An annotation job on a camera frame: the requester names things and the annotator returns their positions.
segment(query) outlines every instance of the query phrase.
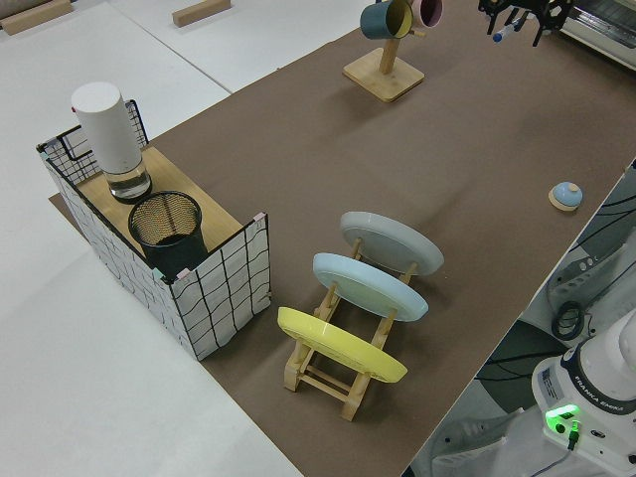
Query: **light blue plate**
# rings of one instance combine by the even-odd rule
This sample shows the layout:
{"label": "light blue plate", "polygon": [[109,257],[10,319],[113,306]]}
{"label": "light blue plate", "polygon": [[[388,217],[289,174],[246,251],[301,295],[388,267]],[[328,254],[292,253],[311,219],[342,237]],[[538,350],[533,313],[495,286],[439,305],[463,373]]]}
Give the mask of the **light blue plate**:
{"label": "light blue plate", "polygon": [[413,263],[413,275],[429,275],[444,262],[439,248],[418,231],[370,212],[348,212],[340,219],[340,230],[349,245],[362,240],[363,257],[389,270],[406,273]]}
{"label": "light blue plate", "polygon": [[396,310],[396,321],[416,321],[428,311],[426,300],[408,285],[347,256],[317,253],[314,274],[327,288],[335,282],[341,298],[385,318]]}

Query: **wooden mug stand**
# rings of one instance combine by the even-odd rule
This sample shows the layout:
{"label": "wooden mug stand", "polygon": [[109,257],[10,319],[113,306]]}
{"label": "wooden mug stand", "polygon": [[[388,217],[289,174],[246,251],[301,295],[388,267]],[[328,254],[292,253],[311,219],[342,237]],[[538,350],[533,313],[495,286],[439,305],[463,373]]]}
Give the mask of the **wooden mug stand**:
{"label": "wooden mug stand", "polygon": [[[360,260],[362,257],[359,252],[361,243],[362,241],[360,238],[357,238],[354,242],[351,257],[355,260]],[[416,268],[417,264],[414,263],[406,273],[399,277],[399,280],[408,284],[411,276],[415,273]],[[327,294],[320,303],[320,306],[314,310],[313,314],[316,318],[327,323],[331,321],[331,318],[340,303],[340,297],[336,295],[336,286],[337,285],[334,283],[329,287]],[[384,347],[396,315],[397,312],[394,311],[387,318],[382,318],[380,320],[378,329],[371,341],[373,346],[380,350]],[[340,415],[349,421],[353,420],[354,415],[365,396],[371,376],[368,374],[357,373],[353,383],[349,386],[319,370],[315,366],[312,366],[311,361],[314,353],[315,351],[312,348],[299,340],[296,341],[294,351],[285,365],[285,387],[290,391],[295,392],[300,382],[303,381],[308,385],[341,400],[343,402],[343,407]]]}
{"label": "wooden mug stand", "polygon": [[[423,32],[411,30],[418,37]],[[424,73],[397,58],[399,39],[385,42],[384,48],[377,48],[363,57],[346,65],[343,74],[384,102],[398,99],[424,80]]]}

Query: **teal mug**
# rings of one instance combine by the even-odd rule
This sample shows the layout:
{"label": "teal mug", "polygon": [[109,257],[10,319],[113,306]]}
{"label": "teal mug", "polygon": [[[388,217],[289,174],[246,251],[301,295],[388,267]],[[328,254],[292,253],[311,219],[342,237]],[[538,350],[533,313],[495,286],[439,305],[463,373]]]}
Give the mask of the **teal mug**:
{"label": "teal mug", "polygon": [[360,29],[370,40],[402,38],[413,23],[407,0],[387,0],[366,7],[360,16]]}

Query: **mug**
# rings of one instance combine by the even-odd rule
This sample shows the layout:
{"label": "mug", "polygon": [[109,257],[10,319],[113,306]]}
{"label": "mug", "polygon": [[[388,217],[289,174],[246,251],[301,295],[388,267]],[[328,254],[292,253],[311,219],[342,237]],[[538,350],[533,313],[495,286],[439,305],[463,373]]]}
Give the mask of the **mug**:
{"label": "mug", "polygon": [[387,0],[366,7],[360,16],[360,29],[371,40],[402,38],[413,23],[406,0]]}
{"label": "mug", "polygon": [[432,28],[439,23],[442,14],[442,0],[413,0],[413,26]]}

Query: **brown tablecloth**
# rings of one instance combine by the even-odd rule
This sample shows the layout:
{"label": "brown tablecloth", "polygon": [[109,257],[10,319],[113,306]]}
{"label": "brown tablecloth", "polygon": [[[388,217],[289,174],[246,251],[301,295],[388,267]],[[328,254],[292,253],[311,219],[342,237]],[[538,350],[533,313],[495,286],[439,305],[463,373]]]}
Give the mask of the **brown tablecloth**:
{"label": "brown tablecloth", "polygon": [[[356,31],[152,141],[240,222],[270,215],[273,304],[203,365],[305,475],[398,476],[633,159],[634,75],[563,36],[532,48],[536,26],[495,45],[476,2],[447,2],[402,40],[426,78],[395,103],[342,75],[382,45]],[[584,191],[573,214],[548,201],[561,181]],[[372,382],[354,422],[283,388],[293,342],[276,325],[280,305],[318,305],[312,257],[348,252],[347,211],[410,225],[446,260],[412,282],[429,313],[387,341],[408,374]],[[334,323],[377,326],[347,304]]]}

